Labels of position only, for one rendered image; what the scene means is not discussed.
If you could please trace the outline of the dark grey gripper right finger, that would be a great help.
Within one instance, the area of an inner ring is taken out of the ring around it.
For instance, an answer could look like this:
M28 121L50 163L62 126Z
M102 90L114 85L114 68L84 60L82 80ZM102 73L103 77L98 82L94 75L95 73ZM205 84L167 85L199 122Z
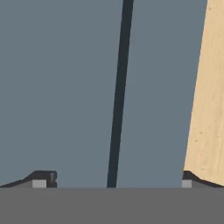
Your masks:
M182 175L182 187L183 188L223 188L223 185L218 185L206 180L203 180L191 171L183 171Z

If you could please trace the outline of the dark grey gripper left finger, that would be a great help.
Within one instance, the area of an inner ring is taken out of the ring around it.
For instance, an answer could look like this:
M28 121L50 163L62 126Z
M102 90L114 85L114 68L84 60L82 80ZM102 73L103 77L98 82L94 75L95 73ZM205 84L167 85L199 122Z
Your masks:
M23 179L0 185L0 188L57 188L56 171L33 171Z

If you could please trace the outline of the grey-blue cabinet front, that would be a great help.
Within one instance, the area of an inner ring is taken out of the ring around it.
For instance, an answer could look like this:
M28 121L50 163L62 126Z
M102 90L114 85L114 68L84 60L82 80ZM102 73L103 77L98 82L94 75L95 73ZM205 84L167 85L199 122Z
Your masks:
M207 0L136 0L117 184L179 187Z
M0 185L106 185L122 4L0 0Z

